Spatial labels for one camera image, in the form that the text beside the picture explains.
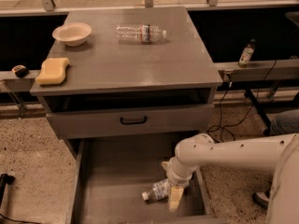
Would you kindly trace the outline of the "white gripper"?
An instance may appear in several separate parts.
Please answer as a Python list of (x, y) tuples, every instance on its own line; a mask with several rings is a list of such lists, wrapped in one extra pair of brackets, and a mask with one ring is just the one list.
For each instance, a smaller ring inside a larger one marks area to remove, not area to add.
[(189, 181), (192, 174), (198, 169), (198, 165), (184, 164), (177, 157), (173, 157), (169, 161), (162, 161), (161, 165), (166, 171), (170, 184), (174, 186), (169, 192), (168, 209), (170, 212), (175, 212), (178, 209), (184, 188), (189, 186)]

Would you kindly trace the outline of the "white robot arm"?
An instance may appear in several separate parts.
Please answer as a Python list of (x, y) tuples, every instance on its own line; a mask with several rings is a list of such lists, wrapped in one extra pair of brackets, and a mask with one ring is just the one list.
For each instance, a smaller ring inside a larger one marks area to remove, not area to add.
[(299, 134), (215, 144), (205, 133), (180, 141), (162, 163), (171, 188), (168, 209), (178, 210), (192, 174), (203, 165), (231, 166), (273, 176), (265, 224), (299, 224)]

